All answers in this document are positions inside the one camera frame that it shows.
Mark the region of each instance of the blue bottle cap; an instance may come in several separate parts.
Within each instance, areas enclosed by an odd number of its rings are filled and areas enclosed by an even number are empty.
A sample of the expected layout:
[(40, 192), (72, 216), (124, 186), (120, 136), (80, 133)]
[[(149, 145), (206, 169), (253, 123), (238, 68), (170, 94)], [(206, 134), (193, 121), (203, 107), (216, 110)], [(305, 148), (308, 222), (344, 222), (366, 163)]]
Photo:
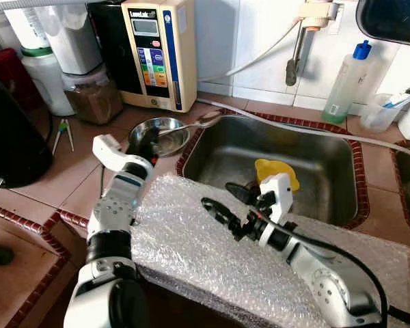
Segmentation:
[(370, 49), (369, 41), (364, 40), (363, 43), (359, 43), (354, 50), (353, 57), (355, 59), (366, 59), (369, 55)]

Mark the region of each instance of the white hose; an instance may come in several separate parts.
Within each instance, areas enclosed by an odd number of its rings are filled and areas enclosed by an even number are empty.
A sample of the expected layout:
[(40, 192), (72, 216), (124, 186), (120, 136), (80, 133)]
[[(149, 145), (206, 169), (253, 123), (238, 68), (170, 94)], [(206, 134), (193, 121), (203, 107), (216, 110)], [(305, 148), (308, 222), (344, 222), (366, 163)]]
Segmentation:
[(77, 3), (101, 2), (104, 0), (17, 0), (0, 2), (0, 12), (9, 9), (44, 7), (46, 5), (74, 5)]
[(244, 115), (248, 118), (252, 118), (252, 119), (257, 120), (259, 122), (263, 122), (263, 123), (266, 123), (268, 125), (275, 126), (277, 128), (283, 128), (285, 130), (290, 130), (290, 131), (294, 131), (294, 132), (298, 132), (298, 133), (307, 133), (309, 135), (322, 135), (324, 137), (334, 137), (334, 138), (340, 138), (340, 139), (346, 139), (346, 140), (360, 141), (360, 142), (364, 142), (364, 143), (367, 143), (367, 144), (373, 144), (373, 145), (377, 145), (377, 146), (383, 146), (383, 147), (395, 149), (399, 152), (404, 152), (405, 154), (410, 156), (410, 149), (395, 145), (394, 143), (380, 141), (380, 140), (376, 140), (376, 139), (364, 138), (364, 137), (357, 137), (357, 136), (354, 136), (354, 135), (343, 135), (343, 134), (339, 134), (339, 133), (331, 133), (331, 132), (325, 132), (325, 131), (310, 130), (308, 128), (299, 128), (297, 126), (291, 126), (291, 125), (282, 124), (282, 123), (279, 123), (279, 122), (269, 121), (269, 120), (266, 120), (265, 118), (261, 118), (259, 116), (256, 116), (256, 115), (252, 114), (252, 113), (249, 113), (248, 111), (243, 111), (242, 109), (239, 109), (239, 108), (236, 108), (236, 107), (233, 107), (233, 106), (229, 106), (229, 105), (225, 105), (225, 104), (222, 104), (222, 103), (217, 102), (217, 101), (207, 100), (207, 99), (203, 99), (203, 98), (198, 98), (198, 99), (196, 99), (196, 101), (198, 101), (199, 103), (205, 103), (205, 104), (210, 104), (210, 105), (217, 106), (217, 107), (223, 107), (223, 108), (229, 109), (230, 111), (235, 111), (236, 113)]
[(280, 43), (282, 41), (282, 39), (284, 39), (287, 34), (290, 33), (290, 31), (293, 29), (293, 27), (296, 26), (297, 23), (299, 23), (301, 19), (300, 18), (295, 18), (292, 23), (289, 25), (289, 27), (287, 28), (287, 30), (284, 32), (284, 34), (282, 34), (282, 36), (274, 43), (272, 44), (267, 50), (263, 51), (261, 54), (259, 54), (258, 56), (256, 56), (253, 60), (249, 61), (246, 64), (243, 64), (242, 66), (239, 66), (237, 68), (233, 68), (225, 73), (216, 75), (214, 77), (200, 77), (197, 80), (199, 82), (205, 82), (205, 81), (212, 81), (212, 80), (216, 80), (216, 79), (221, 79), (222, 77), (230, 77), (231, 75), (234, 75), (238, 72), (240, 72), (241, 70), (244, 70), (246, 68), (248, 68), (251, 65), (254, 65), (256, 62), (260, 61), (261, 59), (263, 59), (270, 50), (272, 50), (273, 48), (275, 48), (275, 46)]

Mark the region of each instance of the black cable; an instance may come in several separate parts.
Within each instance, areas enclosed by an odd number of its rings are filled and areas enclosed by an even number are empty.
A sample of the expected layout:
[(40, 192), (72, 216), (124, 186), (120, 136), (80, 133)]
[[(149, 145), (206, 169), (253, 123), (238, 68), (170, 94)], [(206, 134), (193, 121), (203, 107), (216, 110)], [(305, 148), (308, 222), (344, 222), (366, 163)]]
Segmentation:
[(380, 327), (381, 328), (387, 328), (387, 312), (388, 312), (387, 297), (385, 295), (383, 286), (381, 285), (381, 283), (378, 280), (378, 278), (376, 277), (376, 275), (362, 261), (360, 261), (354, 255), (348, 253), (347, 251), (345, 251), (345, 250), (343, 250), (339, 247), (336, 247), (336, 246), (331, 245), (329, 243), (324, 243), (323, 241), (318, 241), (316, 239), (311, 239), (309, 237), (302, 236), (302, 235), (297, 234), (297, 233), (295, 233), (295, 232), (293, 232), (289, 229), (281, 227), (280, 225), (276, 224), (275, 222), (271, 221), (268, 217), (263, 215), (255, 207), (250, 206), (249, 208), (252, 212), (257, 214), (257, 216), (260, 220), (263, 220), (263, 221), (271, 224), (276, 230), (279, 230), (280, 232), (283, 232), (284, 234), (287, 234), (289, 236), (295, 237), (303, 243), (311, 244), (311, 245), (317, 246), (317, 247), (322, 247), (322, 248), (328, 249), (329, 251), (334, 251), (337, 254), (340, 254), (340, 255), (344, 256), (345, 258), (348, 258), (349, 260), (353, 261), (356, 265), (358, 265), (360, 267), (360, 269), (363, 270), (363, 272), (366, 275), (369, 276), (369, 278), (372, 280), (372, 282), (375, 285), (375, 288), (378, 291), (378, 294), (379, 294), (380, 300), (381, 300), (381, 322), (380, 322)]
[(102, 164), (102, 169), (100, 171), (100, 193), (99, 193), (99, 198), (102, 198), (103, 195), (103, 178), (105, 175), (105, 166)]
[(46, 144), (50, 141), (50, 138), (52, 137), (52, 132), (53, 132), (53, 115), (49, 110), (47, 110), (47, 114), (49, 116), (49, 131), (46, 137)]
[(410, 313), (399, 310), (397, 307), (391, 305), (389, 306), (389, 314), (401, 320), (402, 322), (408, 323), (410, 325)]

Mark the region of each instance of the countertop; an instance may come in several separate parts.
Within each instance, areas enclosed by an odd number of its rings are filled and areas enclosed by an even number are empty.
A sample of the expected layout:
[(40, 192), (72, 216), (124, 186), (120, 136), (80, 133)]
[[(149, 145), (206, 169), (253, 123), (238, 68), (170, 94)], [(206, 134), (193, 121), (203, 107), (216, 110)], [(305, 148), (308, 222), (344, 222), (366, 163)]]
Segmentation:
[[(218, 96), (200, 93), (201, 98), (216, 100), (248, 111), (270, 113), (275, 115), (321, 121), (321, 112), (286, 105), (276, 105), (253, 100)], [(0, 207), (30, 219), (48, 220), (61, 209), (74, 215), (89, 218), (100, 192), (101, 165), (92, 154), (92, 139), (99, 134), (112, 134), (123, 145), (126, 145), (128, 132), (138, 123), (148, 118), (172, 116), (184, 123), (192, 123), (196, 117), (213, 110), (215, 107), (195, 103), (186, 114), (171, 113), (156, 109), (143, 109), (126, 106), (125, 110), (106, 126), (94, 126), (70, 118), (74, 140), (74, 152), (70, 150), (68, 137), (61, 136), (57, 152), (50, 170), (36, 183), (12, 190), (0, 189)], [(29, 119), (38, 127), (43, 135), (47, 131), (47, 118), (43, 111), (29, 113)], [(59, 119), (55, 118), (53, 137)], [(404, 137), (396, 126), (391, 126), (384, 133), (369, 133), (359, 127), (359, 117), (349, 116), (342, 128), (354, 135), (372, 137), (388, 142), (397, 142)], [(363, 143), (361, 145), (364, 158), (366, 182), (370, 202), (370, 214), (367, 220), (354, 230), (370, 234), (389, 241), (410, 246), (410, 226), (405, 220), (400, 200), (400, 188), (396, 181), (394, 162), (390, 150)], [(166, 172), (175, 173), (177, 155), (159, 159), (154, 175)], [(104, 185), (107, 186), (112, 173), (106, 171)]]

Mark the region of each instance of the spoon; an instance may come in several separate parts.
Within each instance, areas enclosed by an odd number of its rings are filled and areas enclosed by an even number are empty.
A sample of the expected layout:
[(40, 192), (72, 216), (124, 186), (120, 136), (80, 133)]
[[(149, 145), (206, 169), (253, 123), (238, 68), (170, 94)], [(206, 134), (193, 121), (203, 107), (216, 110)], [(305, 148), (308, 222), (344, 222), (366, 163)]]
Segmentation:
[(159, 134), (158, 134), (158, 137), (162, 137), (164, 135), (169, 135), (170, 133), (180, 131), (180, 130), (184, 130), (185, 128), (189, 128), (189, 127), (192, 127), (192, 126), (197, 126), (199, 128), (209, 128), (209, 127), (213, 126), (214, 124), (216, 124), (218, 121), (220, 121), (220, 117), (221, 117), (221, 112), (220, 111), (210, 111), (209, 113), (206, 113), (202, 116), (199, 116), (197, 118), (196, 122), (194, 122), (192, 124), (187, 124), (187, 125), (181, 126), (179, 128), (173, 128), (172, 130), (160, 131)]

